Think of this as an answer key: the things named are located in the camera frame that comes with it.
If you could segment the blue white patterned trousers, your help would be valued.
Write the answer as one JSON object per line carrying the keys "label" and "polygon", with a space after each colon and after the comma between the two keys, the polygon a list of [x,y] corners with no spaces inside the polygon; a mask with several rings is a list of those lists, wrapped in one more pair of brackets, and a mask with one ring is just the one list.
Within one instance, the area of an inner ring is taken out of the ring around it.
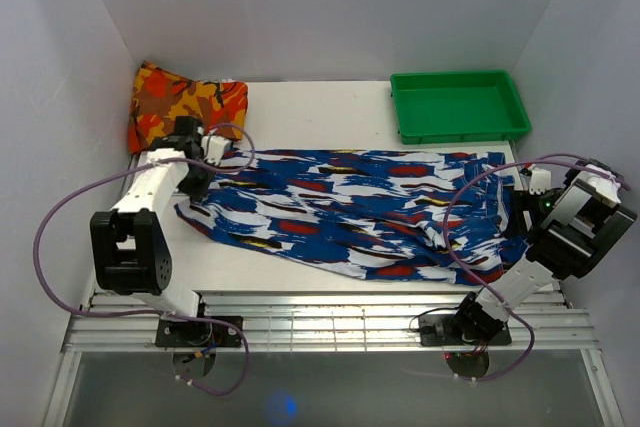
{"label": "blue white patterned trousers", "polygon": [[526,249],[506,237],[514,181],[499,152],[234,150],[179,218],[210,240],[375,281],[493,282]]}

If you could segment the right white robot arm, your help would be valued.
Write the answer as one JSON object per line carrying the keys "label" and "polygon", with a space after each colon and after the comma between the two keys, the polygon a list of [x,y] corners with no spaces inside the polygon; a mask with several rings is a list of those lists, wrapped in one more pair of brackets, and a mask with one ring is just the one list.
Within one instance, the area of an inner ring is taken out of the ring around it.
{"label": "right white robot arm", "polygon": [[509,190],[505,236],[526,249],[499,279],[467,295],[449,321],[464,344],[489,344],[506,330],[510,312],[541,288],[589,274],[637,219],[623,206],[622,177],[594,159],[579,160],[552,188],[550,173],[528,168],[526,190]]}

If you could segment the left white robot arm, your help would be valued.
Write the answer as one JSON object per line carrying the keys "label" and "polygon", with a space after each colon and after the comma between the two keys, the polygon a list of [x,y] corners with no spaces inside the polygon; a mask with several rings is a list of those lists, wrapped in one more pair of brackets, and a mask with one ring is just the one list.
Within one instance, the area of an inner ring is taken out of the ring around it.
{"label": "left white robot arm", "polygon": [[193,160],[205,160],[203,122],[180,116],[174,131],[153,140],[146,169],[108,212],[90,220],[96,280],[100,288],[138,298],[152,309],[181,315],[178,335],[190,346],[212,334],[209,318],[198,313],[200,297],[172,279],[172,257],[160,217],[176,191],[203,199],[213,173]]}

